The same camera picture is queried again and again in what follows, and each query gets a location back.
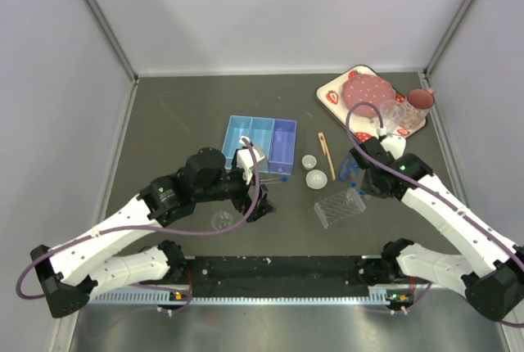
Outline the clear acrylic test tube rack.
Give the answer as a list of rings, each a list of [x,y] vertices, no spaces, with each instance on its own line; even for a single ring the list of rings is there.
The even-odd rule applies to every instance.
[[[365,210],[361,195],[352,187],[314,204],[314,212],[324,228],[345,222]]]

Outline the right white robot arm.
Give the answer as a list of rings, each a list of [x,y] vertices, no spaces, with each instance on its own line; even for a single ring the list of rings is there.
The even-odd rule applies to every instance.
[[[457,250],[445,255],[409,239],[384,245],[382,273],[393,283],[423,278],[462,296],[480,315],[501,322],[523,301],[523,248],[482,222],[414,154],[400,154],[390,137],[350,151],[372,196],[395,198],[421,215]]]

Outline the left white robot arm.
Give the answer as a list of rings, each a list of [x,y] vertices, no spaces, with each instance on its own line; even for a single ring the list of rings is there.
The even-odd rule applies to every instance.
[[[51,316],[64,318],[121,287],[180,282],[187,262],[177,243],[165,240],[134,255],[120,252],[188,217],[200,203],[231,201],[247,223],[274,212],[260,179],[266,161],[262,149],[249,143],[235,151],[226,169],[222,152],[202,148],[176,173],[154,179],[111,217],[63,247],[33,249],[30,257]]]

